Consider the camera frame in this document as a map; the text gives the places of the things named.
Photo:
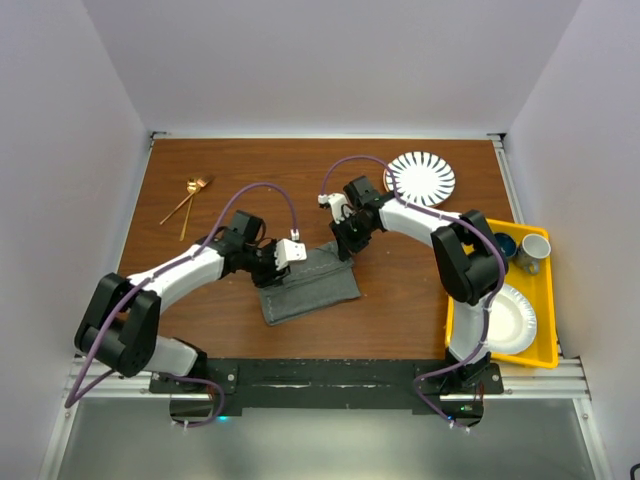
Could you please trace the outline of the grey cloth napkin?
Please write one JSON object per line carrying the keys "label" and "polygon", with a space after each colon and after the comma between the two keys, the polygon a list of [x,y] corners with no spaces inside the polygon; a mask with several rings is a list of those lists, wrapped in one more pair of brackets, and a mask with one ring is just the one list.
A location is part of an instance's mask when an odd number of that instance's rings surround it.
{"label": "grey cloth napkin", "polygon": [[280,284],[259,290],[265,323],[275,326],[360,298],[353,264],[351,259],[339,259],[336,241],[310,250]]}

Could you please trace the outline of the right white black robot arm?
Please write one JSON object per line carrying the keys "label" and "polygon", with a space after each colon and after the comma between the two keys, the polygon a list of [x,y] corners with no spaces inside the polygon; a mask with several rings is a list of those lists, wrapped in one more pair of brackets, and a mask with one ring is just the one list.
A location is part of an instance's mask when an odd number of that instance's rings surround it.
{"label": "right white black robot arm", "polygon": [[468,331],[477,327],[479,333],[454,355],[456,362],[421,374],[415,381],[445,375],[452,390],[469,392],[481,380],[476,363],[490,356],[486,341],[491,307],[508,271],[485,216],[477,210],[453,214],[416,205],[395,189],[379,192],[365,176],[349,182],[341,193],[320,192],[318,204],[331,212],[330,229],[341,260],[361,252],[377,230],[400,233],[433,249],[444,290],[468,306],[463,326]]}

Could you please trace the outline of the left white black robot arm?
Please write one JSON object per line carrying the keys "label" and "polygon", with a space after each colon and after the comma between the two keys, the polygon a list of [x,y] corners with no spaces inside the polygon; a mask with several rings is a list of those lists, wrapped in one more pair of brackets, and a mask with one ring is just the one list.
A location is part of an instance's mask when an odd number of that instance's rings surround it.
{"label": "left white black robot arm", "polygon": [[111,373],[133,377],[141,372],[168,374],[185,392],[200,390],[207,368],[200,351],[159,334],[160,317],[193,291],[244,271],[257,287],[272,286],[289,273],[306,251],[291,239],[259,238],[264,221],[237,211],[228,226],[218,226],[177,257],[142,273],[104,276],[90,299],[74,338],[85,355],[82,371],[98,361]]}

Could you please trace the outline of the striped blue white plate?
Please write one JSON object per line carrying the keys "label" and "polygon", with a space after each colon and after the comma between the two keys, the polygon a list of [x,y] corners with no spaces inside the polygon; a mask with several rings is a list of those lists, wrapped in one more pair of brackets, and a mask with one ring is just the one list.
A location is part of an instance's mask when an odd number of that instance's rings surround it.
{"label": "striped blue white plate", "polygon": [[456,177],[449,163],[424,151],[406,152],[388,164],[383,175],[387,191],[397,187],[402,197],[423,207],[436,207],[454,192]]}

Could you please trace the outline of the gold fork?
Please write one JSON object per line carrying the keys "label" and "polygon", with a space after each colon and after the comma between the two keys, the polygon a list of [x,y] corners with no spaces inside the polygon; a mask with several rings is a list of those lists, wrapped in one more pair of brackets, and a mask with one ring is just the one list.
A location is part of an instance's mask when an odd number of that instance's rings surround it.
{"label": "gold fork", "polygon": [[198,194],[208,187],[215,180],[214,175],[207,175],[204,177],[192,178],[187,181],[187,210],[185,213],[185,218],[182,224],[182,228],[179,235],[179,240],[184,241],[186,239],[186,235],[190,229],[191,217],[194,212],[195,199]]}

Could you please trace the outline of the gold spoon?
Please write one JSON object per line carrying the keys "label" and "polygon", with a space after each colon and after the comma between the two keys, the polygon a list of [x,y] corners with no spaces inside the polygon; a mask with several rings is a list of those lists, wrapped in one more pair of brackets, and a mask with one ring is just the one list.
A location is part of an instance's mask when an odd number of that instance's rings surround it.
{"label": "gold spoon", "polygon": [[164,225],[175,213],[177,213],[192,197],[200,190],[199,181],[196,179],[190,179],[186,185],[187,195],[182,199],[160,222],[160,225]]}

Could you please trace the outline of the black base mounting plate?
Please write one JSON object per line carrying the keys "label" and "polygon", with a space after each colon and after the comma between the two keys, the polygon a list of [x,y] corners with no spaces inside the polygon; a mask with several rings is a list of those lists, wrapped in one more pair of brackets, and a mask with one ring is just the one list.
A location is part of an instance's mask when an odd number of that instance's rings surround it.
{"label": "black base mounting plate", "polygon": [[444,360],[211,359],[207,384],[152,377],[153,394],[170,397],[177,420],[240,416],[249,409],[408,410],[443,412],[466,427],[477,425],[484,400],[504,391],[497,364],[484,359],[449,375],[417,383]]}

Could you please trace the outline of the dark blue mug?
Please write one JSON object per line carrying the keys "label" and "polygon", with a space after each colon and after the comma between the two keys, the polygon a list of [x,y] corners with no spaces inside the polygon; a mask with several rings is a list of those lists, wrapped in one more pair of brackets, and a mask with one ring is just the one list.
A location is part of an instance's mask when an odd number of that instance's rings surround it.
{"label": "dark blue mug", "polygon": [[515,239],[506,232],[496,232],[494,236],[505,258],[507,260],[512,259],[518,250],[518,244]]}

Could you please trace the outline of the white grey mug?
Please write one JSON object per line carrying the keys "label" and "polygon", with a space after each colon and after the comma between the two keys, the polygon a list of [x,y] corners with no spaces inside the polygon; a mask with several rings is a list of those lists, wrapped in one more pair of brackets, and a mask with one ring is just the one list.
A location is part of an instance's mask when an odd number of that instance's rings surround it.
{"label": "white grey mug", "polygon": [[551,244],[542,235],[531,233],[523,237],[513,260],[529,275],[537,275],[543,260],[551,254]]}

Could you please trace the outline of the white paper plate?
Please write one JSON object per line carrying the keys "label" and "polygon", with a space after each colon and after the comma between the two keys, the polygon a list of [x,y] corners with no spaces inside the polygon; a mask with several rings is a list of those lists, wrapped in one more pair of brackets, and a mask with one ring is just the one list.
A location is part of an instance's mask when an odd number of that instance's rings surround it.
{"label": "white paper plate", "polygon": [[487,346],[493,353],[516,355],[529,348],[537,335],[532,304],[516,288],[504,284],[492,302]]}

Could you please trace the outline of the yellow plastic tray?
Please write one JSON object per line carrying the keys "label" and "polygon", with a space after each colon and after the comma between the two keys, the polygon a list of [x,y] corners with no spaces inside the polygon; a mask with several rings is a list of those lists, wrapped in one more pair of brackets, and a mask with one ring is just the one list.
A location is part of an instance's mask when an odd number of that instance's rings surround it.
{"label": "yellow plastic tray", "polygon": [[[505,284],[519,290],[532,304],[537,317],[537,335],[532,345],[516,355],[493,353],[493,359],[535,368],[553,369],[558,365],[558,347],[552,287],[551,258],[541,262],[537,275],[529,275],[515,264],[509,266]],[[477,345],[483,321],[482,306],[471,307],[448,300],[445,347],[461,360]]]}

